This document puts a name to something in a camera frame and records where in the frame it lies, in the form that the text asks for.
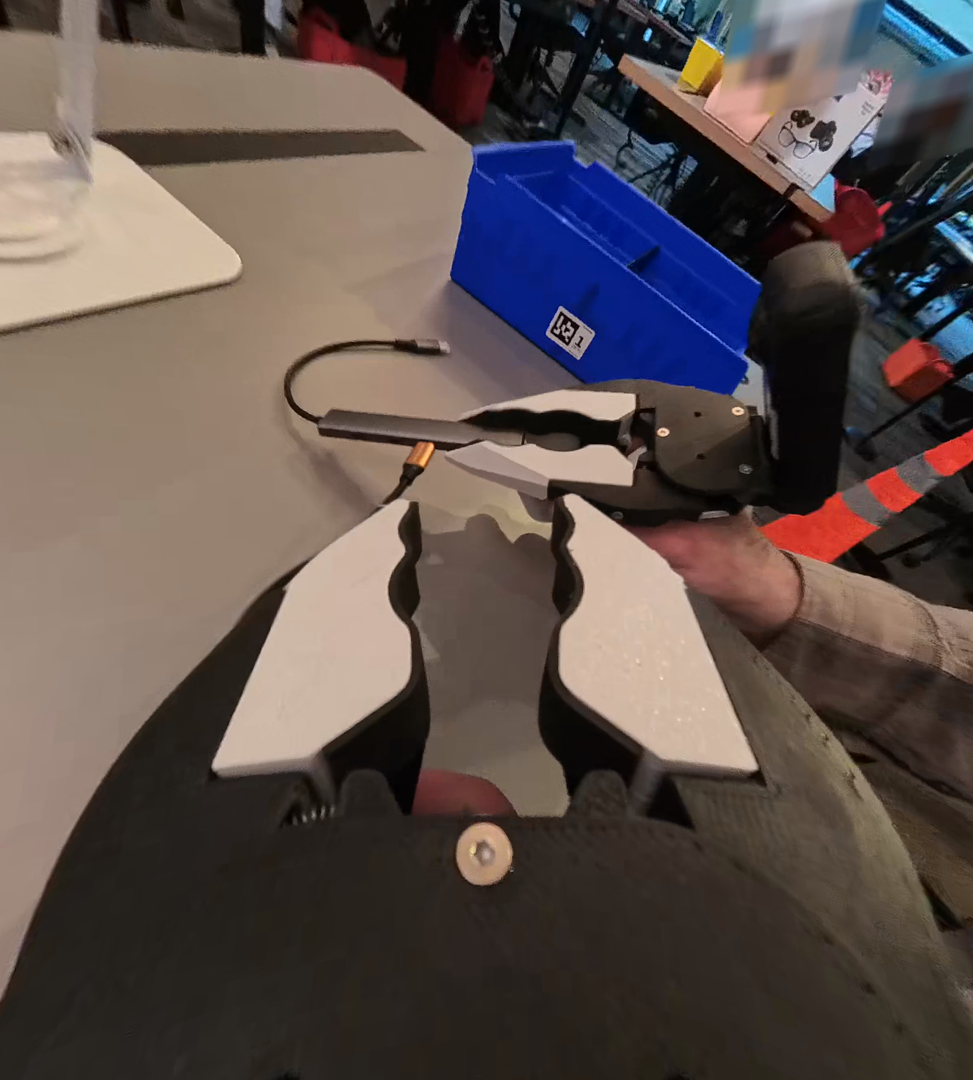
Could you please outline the orange striped traffic cone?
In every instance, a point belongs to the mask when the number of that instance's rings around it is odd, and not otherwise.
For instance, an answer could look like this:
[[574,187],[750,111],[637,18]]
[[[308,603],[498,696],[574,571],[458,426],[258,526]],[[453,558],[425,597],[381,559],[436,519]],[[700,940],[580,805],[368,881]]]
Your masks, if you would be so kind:
[[773,519],[761,527],[761,534],[781,551],[830,564],[972,463],[973,428],[871,480],[834,492],[813,513]]

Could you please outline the white box with glasses print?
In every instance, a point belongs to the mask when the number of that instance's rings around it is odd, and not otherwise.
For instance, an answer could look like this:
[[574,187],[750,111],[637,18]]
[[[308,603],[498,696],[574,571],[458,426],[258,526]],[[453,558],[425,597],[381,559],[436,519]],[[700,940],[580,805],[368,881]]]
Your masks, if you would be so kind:
[[787,183],[810,192],[870,127],[893,82],[891,75],[869,71],[849,93],[782,109],[765,123],[754,141],[755,151]]

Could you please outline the white stand with acrylic arms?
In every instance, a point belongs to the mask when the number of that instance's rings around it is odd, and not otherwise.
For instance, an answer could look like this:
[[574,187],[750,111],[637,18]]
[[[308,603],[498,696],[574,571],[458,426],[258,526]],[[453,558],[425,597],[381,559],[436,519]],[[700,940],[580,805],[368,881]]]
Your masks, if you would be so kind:
[[94,137],[97,2],[60,2],[46,132],[0,132],[0,333],[210,291],[237,251],[129,156]]

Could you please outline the pink mannequin head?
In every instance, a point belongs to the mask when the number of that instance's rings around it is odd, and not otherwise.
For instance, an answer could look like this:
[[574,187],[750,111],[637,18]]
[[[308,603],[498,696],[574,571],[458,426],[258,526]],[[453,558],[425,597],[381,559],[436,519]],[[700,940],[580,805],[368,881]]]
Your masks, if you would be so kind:
[[781,95],[768,95],[765,83],[727,83],[722,78],[711,89],[705,113],[729,131],[738,141],[749,145],[781,110]]

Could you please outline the person's right hand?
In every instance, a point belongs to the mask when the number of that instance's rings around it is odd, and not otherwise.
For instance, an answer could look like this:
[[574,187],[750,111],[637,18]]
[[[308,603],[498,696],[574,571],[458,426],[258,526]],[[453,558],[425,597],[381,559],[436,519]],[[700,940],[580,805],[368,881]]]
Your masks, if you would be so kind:
[[751,511],[718,519],[629,526],[679,573],[685,586],[720,610],[759,648],[788,627],[803,600],[803,579],[790,556],[761,534]]

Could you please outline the red office chair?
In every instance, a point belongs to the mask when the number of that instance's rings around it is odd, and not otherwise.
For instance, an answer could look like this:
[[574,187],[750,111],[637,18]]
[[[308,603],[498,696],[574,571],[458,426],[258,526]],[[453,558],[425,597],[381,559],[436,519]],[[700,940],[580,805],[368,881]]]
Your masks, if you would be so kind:
[[886,237],[882,210],[859,187],[833,183],[832,215],[817,222],[817,237],[836,244],[848,260],[871,249]]

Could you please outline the smooth black cable orange plugs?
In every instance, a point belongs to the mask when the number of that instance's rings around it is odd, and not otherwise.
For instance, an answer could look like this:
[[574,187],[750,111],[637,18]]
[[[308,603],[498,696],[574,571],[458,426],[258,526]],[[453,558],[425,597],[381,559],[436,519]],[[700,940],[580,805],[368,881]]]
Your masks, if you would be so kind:
[[386,494],[379,509],[381,507],[391,505],[393,502],[404,498],[406,494],[410,491],[417,480],[419,480],[425,472],[425,468],[430,465],[435,453],[435,443],[430,442],[429,440],[420,440],[417,442],[413,446],[413,450],[408,453],[406,459],[402,462],[395,487],[390,492]]

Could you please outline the yellow bin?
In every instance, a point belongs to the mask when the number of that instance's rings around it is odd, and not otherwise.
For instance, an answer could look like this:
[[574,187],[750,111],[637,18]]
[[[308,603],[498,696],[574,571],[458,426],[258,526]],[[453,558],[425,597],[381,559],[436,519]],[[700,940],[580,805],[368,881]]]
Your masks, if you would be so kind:
[[721,48],[704,37],[697,38],[684,62],[678,86],[685,93],[707,97],[722,78],[722,62]]

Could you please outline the person's right forearm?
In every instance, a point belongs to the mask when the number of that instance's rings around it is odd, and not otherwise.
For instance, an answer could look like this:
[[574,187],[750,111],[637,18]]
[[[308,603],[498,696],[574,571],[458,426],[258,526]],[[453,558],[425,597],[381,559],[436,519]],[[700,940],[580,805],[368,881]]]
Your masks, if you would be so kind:
[[790,561],[800,605],[765,658],[820,716],[973,804],[973,612]]

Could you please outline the orange fabric bin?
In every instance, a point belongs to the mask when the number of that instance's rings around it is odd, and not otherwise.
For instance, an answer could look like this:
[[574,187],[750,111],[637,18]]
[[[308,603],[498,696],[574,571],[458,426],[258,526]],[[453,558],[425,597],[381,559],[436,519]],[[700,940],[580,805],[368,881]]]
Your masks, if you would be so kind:
[[937,345],[916,338],[900,345],[882,364],[887,388],[907,404],[938,392],[952,380],[952,373]]

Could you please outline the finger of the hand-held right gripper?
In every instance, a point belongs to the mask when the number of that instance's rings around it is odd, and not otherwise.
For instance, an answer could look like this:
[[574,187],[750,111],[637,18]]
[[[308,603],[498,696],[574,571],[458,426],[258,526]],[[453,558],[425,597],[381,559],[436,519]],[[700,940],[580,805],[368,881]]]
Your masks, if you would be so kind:
[[554,451],[533,444],[506,446],[479,440],[444,454],[479,480],[504,486],[533,498],[550,498],[552,487],[566,491],[572,485],[602,485],[629,488],[636,470],[634,462],[609,445],[589,445],[575,451]]
[[465,411],[460,420],[487,431],[519,432],[525,437],[572,437],[584,443],[612,443],[639,411],[632,392],[589,388],[553,390],[508,399]]

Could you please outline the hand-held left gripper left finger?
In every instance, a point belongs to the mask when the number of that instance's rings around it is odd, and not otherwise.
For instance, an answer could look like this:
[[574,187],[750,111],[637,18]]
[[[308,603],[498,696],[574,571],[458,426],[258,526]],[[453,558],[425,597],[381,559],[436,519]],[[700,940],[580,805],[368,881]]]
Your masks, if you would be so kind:
[[327,804],[359,770],[413,810],[430,728],[414,615],[417,503],[376,510],[293,573],[211,769],[308,777]]

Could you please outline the grey usb hub with cable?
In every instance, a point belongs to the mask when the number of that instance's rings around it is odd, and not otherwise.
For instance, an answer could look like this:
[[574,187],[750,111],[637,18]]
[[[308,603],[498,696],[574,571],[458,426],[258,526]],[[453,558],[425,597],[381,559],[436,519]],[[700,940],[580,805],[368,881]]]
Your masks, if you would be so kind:
[[434,444],[437,451],[452,453],[481,442],[503,447],[519,447],[525,443],[521,430],[475,426],[465,421],[437,418],[407,417],[377,411],[342,411],[332,409],[317,416],[309,411],[294,396],[294,383],[305,368],[320,357],[359,351],[393,352],[407,356],[443,357],[450,353],[450,345],[440,339],[354,339],[338,343],[321,345],[294,361],[282,379],[282,394],[286,405],[298,417],[315,426],[325,438],[361,440],[361,442],[405,446],[418,443]]

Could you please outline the large blue plastic bin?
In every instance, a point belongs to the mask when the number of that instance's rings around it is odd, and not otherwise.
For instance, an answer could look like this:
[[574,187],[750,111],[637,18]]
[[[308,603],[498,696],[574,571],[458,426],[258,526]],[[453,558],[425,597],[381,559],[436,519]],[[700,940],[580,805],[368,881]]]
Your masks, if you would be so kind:
[[451,280],[586,384],[747,375],[760,284],[572,141],[472,149]]

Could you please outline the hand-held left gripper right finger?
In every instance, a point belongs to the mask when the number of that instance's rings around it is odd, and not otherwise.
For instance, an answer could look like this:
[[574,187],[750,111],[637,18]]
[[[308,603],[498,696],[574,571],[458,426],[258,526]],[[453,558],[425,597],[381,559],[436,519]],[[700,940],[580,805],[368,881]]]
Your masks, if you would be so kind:
[[553,509],[551,600],[538,728],[570,804],[610,773],[637,816],[694,816],[683,781],[760,791],[760,766],[683,579],[583,498]]

